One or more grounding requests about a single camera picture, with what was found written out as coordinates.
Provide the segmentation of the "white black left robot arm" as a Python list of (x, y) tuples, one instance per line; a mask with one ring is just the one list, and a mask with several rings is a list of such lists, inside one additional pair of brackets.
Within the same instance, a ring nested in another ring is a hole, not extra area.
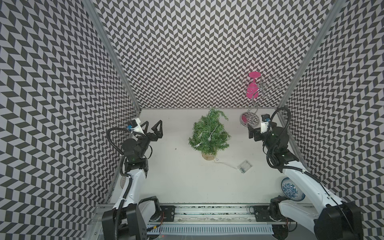
[(108, 142), (121, 156), (118, 169), (126, 182), (112, 210), (103, 214), (102, 227), (106, 240), (146, 240), (149, 231), (160, 227), (148, 227), (148, 224), (164, 220), (165, 214), (156, 196), (140, 199), (149, 171), (145, 153), (151, 142), (163, 137), (162, 121), (158, 121), (150, 132), (148, 126), (149, 122), (142, 123), (135, 118), (128, 122), (126, 128), (107, 130)]

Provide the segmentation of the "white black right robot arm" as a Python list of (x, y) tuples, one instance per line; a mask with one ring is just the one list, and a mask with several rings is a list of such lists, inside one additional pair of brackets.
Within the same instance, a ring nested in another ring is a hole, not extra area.
[(286, 129), (271, 122), (268, 127), (248, 127), (249, 138), (267, 147), (267, 163), (279, 170), (305, 194), (312, 208), (300, 206), (290, 197), (275, 197), (269, 206), (270, 219), (291, 219), (313, 232), (318, 240), (362, 240), (362, 211), (355, 203), (346, 202), (326, 189), (314, 175), (305, 170), (299, 159), (288, 150)]

